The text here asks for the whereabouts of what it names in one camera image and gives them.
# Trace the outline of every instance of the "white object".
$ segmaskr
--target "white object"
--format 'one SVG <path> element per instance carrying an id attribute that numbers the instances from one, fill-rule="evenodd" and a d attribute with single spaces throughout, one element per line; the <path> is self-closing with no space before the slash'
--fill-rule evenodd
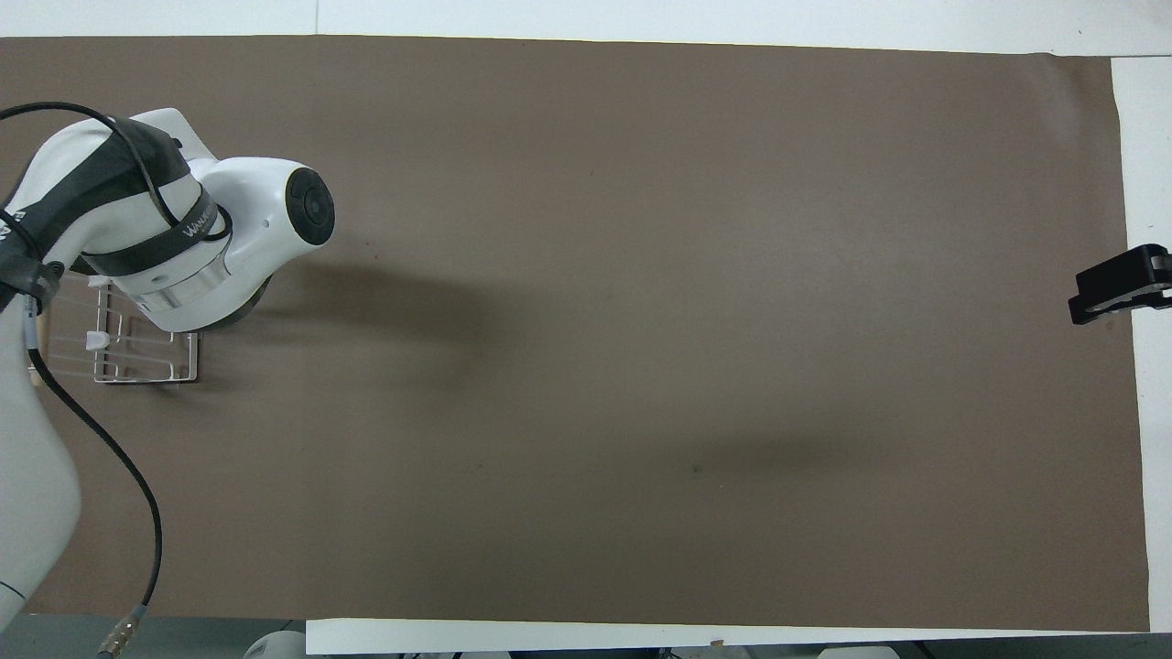
<path id="1" fill-rule="evenodd" d="M 318 32 L 829 46 L 1058 55 L 1172 54 L 1158 0 L 320 0 Z"/>
<path id="2" fill-rule="evenodd" d="M 1102 634 L 1102 632 L 1044 630 L 766 627 L 331 618 L 306 621 L 306 652 L 309 654 L 374 654 L 382 652 L 497 652 L 592 647 L 702 647 L 713 644 L 880 643 L 938 638 L 1096 633 Z"/>
<path id="3" fill-rule="evenodd" d="M 86 351 L 102 351 L 110 347 L 110 333 L 109 332 L 86 332 Z"/>
<path id="4" fill-rule="evenodd" d="M 243 659 L 308 659 L 305 653 L 305 634 L 280 631 L 265 634 L 248 647 Z"/>
<path id="5" fill-rule="evenodd" d="M 1172 57 L 1115 60 L 1127 245 L 1172 243 Z M 1131 314 L 1153 632 L 1172 631 L 1172 310 Z"/>
<path id="6" fill-rule="evenodd" d="M 313 34 L 316 0 L 5 0 L 0 36 Z"/>
<path id="7" fill-rule="evenodd" d="M 247 308 L 250 299 L 254 301 L 254 293 L 275 269 L 329 238 L 332 201 L 320 177 L 308 168 L 272 158 L 217 161 L 175 109 L 155 110 L 134 118 L 164 131 L 151 134 L 143 129 L 149 135 L 143 138 L 151 140 L 156 149 L 173 149 L 172 140 L 178 138 L 188 145 L 188 154 L 175 154 L 173 158 L 195 157 L 191 171 L 161 185 L 159 193 L 177 218 L 197 209 L 191 224 L 180 223 L 176 229 L 189 238 L 195 236 L 197 242 L 184 243 L 177 256 L 154 267 L 113 278 L 116 285 L 144 300 L 143 306 L 155 305 L 155 299 L 162 300 L 157 306 L 144 308 L 146 317 L 161 328 L 195 330 Z M 30 231 L 38 231 L 48 217 L 38 216 L 34 203 L 54 189 L 88 191 L 98 185 L 79 174 L 80 163 L 107 158 L 108 163 L 103 163 L 107 170 L 128 167 L 122 156 L 125 147 L 117 142 L 120 140 L 109 129 L 94 120 L 62 129 L 29 162 L 6 210 L 19 222 L 29 223 Z M 118 157 L 110 155 L 114 150 Z M 312 181 L 320 188 L 315 199 L 328 201 L 328 204 L 316 204 L 311 212 L 306 210 L 307 193 L 302 193 L 302 198 L 289 196 L 287 201 L 287 185 L 292 190 L 294 181 Z M 203 197 L 204 188 L 211 193 L 211 201 Z M 327 208 L 328 222 L 323 210 Z M 222 209 L 234 217 L 234 231 L 230 233 L 223 231 L 227 225 Z M 77 212 L 73 219 L 61 213 L 53 216 L 54 222 L 68 224 L 60 238 L 48 245 L 45 263 L 71 264 L 83 251 L 88 254 L 117 252 L 169 230 L 146 192 L 96 208 L 82 208 Z M 196 229 L 200 225 L 224 237 L 199 240 Z M 302 233 L 308 237 L 302 239 Z M 0 249 L 13 249 L 19 240 L 14 236 L 11 232 L 0 236 Z M 91 283 L 104 284 L 101 280 Z M 73 462 L 41 409 L 25 368 L 25 341 L 36 344 L 35 328 L 28 330 L 28 339 L 21 335 L 23 325 L 32 326 L 23 317 L 23 295 L 15 295 L 0 310 L 0 414 L 4 415 L 0 422 L 0 631 L 7 627 L 64 549 L 80 505 Z M 87 342 L 100 345 L 108 338 L 87 337 Z"/>

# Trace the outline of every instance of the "black clamp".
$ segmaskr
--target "black clamp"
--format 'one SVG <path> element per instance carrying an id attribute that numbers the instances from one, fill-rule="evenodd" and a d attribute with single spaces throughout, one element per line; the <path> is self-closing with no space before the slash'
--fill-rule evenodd
<path id="1" fill-rule="evenodd" d="M 48 306 L 61 288 L 61 264 L 43 263 L 13 251 L 0 251 L 0 284 L 15 288 L 36 300 L 38 313 Z"/>
<path id="2" fill-rule="evenodd" d="M 1070 298 L 1070 320 L 1085 325 L 1129 308 L 1172 306 L 1172 257 L 1160 245 L 1140 245 L 1075 276 L 1078 294 Z"/>

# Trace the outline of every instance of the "wire rack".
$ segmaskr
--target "wire rack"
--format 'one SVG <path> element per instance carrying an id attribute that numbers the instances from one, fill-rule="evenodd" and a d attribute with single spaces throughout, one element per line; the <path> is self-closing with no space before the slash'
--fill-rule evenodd
<path id="1" fill-rule="evenodd" d="M 95 294 L 94 328 L 82 331 Z M 192 382 L 199 374 L 199 333 L 155 327 L 109 277 L 67 274 L 52 308 L 47 353 L 55 373 L 107 385 Z"/>

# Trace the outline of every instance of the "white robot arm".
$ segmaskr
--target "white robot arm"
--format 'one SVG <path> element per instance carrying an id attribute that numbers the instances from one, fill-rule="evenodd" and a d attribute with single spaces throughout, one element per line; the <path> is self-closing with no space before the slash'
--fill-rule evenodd
<path id="1" fill-rule="evenodd" d="M 0 224 L 0 631 L 61 555 L 80 508 L 25 361 L 26 320 L 63 267 L 110 276 L 159 328 L 188 332 L 241 318 L 278 267 L 334 229 L 325 182 L 300 163 L 218 161 L 175 109 L 113 121 L 122 135 L 87 120 L 49 138 Z"/>

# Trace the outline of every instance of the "black strap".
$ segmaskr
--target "black strap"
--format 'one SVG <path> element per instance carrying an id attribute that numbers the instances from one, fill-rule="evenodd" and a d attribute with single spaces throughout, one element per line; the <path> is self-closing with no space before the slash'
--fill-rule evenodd
<path id="1" fill-rule="evenodd" d="M 41 249 L 41 245 L 40 243 L 36 242 L 36 238 L 33 238 L 33 235 L 28 232 L 28 229 L 25 229 L 25 225 L 21 224 L 19 219 L 9 215 L 8 211 L 0 209 L 0 222 L 2 222 L 5 226 L 8 227 L 8 231 L 11 231 L 18 238 L 20 238 L 25 243 L 25 245 L 33 251 L 33 254 L 35 254 L 36 258 L 39 259 L 45 258 L 45 250 Z"/>
<path id="2" fill-rule="evenodd" d="M 32 295 L 45 307 L 57 294 L 61 276 L 32 257 L 4 251 L 0 252 L 0 284 Z"/>
<path id="3" fill-rule="evenodd" d="M 203 185 L 199 186 L 199 199 L 183 216 L 179 224 L 152 236 L 137 245 L 131 245 L 116 252 L 90 254 L 82 252 L 82 258 L 100 274 L 124 277 L 144 270 L 150 270 L 168 261 L 189 247 L 204 239 L 216 224 L 218 209 Z"/>

